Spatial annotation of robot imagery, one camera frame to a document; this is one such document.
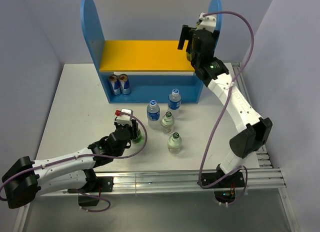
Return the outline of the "green Perrier bottle red label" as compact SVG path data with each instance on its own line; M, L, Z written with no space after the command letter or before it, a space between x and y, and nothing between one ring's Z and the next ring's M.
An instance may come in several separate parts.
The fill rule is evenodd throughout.
M133 139L131 142L133 144L137 144L137 143L140 143L141 140L142 140L142 133L141 133L141 130L138 129L137 130L137 137L135 139Z

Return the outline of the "pocari sweat bottle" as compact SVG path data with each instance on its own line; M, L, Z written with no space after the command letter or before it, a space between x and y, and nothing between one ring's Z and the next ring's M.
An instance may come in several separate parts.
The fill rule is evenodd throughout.
M148 125L151 129L160 128L160 107L155 100L151 100L146 108Z
M177 118L179 115L181 99L180 91L178 89L173 89L168 96L167 110L171 112L174 118Z

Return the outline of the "green Perrier lemon bottle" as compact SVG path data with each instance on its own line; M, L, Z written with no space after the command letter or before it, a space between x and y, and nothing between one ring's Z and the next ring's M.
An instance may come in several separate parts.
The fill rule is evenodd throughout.
M186 47L186 58L189 62L192 61L192 40L188 40L188 44Z

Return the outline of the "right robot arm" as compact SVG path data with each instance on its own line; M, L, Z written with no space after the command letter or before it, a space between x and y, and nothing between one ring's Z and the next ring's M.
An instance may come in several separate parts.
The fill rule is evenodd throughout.
M239 171L247 157L265 145L273 124L254 110L234 84L224 63L213 56L217 37L216 31L184 25L177 48L186 49L195 75L219 98L222 110L231 116L238 132L230 139L230 152L215 173L215 182L226 187L233 182L233 174Z

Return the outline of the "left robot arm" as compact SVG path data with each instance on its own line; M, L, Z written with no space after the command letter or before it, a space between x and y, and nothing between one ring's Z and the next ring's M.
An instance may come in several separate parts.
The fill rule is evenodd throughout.
M1 178L0 190L5 194L0 199L15 209L37 196L64 189L90 196L99 181L94 169L125 159L124 151L138 139L138 130L145 128L137 118L114 125L114 132L77 152L44 160L19 158Z

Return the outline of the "blue and yellow shelf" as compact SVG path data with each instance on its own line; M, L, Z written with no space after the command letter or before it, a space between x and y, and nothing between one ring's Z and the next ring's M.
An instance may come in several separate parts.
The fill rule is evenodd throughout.
M94 0L82 0L81 28L109 103L167 103L177 88L182 103L198 103L203 83L194 74L177 41L106 40ZM116 95L110 75L127 74L130 94Z

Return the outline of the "rear clear glass bottle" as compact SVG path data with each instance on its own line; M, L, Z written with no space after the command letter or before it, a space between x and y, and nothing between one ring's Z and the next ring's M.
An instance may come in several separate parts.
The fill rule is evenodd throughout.
M167 111L161 119L161 130L164 134L170 134L174 128L175 119L170 111Z

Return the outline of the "clear glass bottle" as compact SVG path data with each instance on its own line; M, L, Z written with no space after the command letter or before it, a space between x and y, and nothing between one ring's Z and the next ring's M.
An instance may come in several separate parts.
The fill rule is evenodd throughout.
M170 111L167 111L161 119L161 130L164 134L170 134L174 128L175 119Z
M168 139L167 147L169 152L173 154L177 154L180 152L182 146L182 138L180 137L179 133L174 132Z

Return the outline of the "front clear glass bottle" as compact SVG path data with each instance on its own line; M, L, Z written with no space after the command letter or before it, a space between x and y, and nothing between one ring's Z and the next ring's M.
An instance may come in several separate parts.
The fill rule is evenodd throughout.
M179 133L174 132L168 139L167 147L169 152L173 154L177 154L180 152L182 146L182 138L180 137Z

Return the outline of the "right Red Bull can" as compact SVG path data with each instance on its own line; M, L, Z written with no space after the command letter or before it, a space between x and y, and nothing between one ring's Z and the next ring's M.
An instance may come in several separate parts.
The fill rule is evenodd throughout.
M129 77L127 74L118 75L120 82L120 88L123 95L129 95L131 93Z

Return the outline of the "red bull can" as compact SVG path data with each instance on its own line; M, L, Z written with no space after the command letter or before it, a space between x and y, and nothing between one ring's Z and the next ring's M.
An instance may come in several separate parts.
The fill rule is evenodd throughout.
M118 96L121 94L120 82L115 74L108 76L108 82L110 84L110 89L112 94Z
M129 77L127 74L118 75L120 82L120 88L123 95L129 95L131 93Z

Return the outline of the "left Red Bull can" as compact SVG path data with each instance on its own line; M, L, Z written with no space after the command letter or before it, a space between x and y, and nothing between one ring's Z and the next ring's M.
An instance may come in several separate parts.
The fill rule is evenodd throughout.
M121 94L120 82L115 74L108 76L108 82L110 84L110 89L112 94L118 96Z

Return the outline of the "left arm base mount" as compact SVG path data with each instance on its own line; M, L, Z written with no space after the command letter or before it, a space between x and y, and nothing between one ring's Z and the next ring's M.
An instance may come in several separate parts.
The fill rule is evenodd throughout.
M95 182L88 182L83 188L68 189L70 194L78 194L78 205L80 209L87 212L103 212L110 208L111 202L102 197L103 192L112 192L114 185L114 178L112 176L98 177ZM98 205L100 201L107 203L104 209L91 209Z

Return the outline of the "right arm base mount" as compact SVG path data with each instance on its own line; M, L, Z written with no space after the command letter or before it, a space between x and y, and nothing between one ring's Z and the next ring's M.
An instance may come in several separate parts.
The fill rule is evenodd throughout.
M243 175L241 171L237 171L222 179L224 175L221 171L202 173L201 183L198 184L202 185L202 188L213 189L218 205L228 207L246 194L248 173Z

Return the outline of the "aluminium mounting rail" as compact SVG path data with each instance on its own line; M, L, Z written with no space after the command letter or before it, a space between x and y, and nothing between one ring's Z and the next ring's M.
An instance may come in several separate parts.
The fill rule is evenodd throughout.
M196 171L153 171L153 172L98 172L97 177L112 176L112 192L102 194L139 194L196 192L198 185ZM285 188L286 183L279 169L249 169L247 189Z

